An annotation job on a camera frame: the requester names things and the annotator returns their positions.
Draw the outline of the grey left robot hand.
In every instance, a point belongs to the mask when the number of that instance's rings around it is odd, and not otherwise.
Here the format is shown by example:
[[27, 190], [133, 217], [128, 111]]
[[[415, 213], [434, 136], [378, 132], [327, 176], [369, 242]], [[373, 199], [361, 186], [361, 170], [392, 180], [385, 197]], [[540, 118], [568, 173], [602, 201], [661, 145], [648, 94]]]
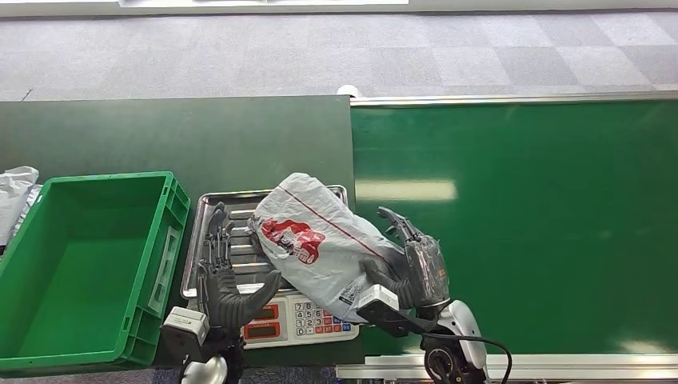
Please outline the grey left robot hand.
[[272, 270], [265, 276], [263, 286], [252, 294], [239, 291], [229, 256], [233, 224], [227, 224], [226, 219], [225, 204], [219, 202], [207, 224], [207, 255], [197, 264], [197, 297], [212, 328], [239, 332], [276, 295], [282, 276], [279, 270]]

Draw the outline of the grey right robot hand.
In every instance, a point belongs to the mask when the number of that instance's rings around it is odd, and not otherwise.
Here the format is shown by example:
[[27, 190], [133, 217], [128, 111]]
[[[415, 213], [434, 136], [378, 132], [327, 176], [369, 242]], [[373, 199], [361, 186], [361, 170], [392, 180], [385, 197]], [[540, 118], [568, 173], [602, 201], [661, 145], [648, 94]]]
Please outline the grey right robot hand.
[[367, 279], [395, 294], [402, 310], [446, 306], [450, 302], [449, 277], [439, 242], [389, 208], [378, 207], [377, 215], [390, 221], [386, 233], [395, 234], [402, 246], [388, 255], [386, 267], [374, 259], [363, 260]]

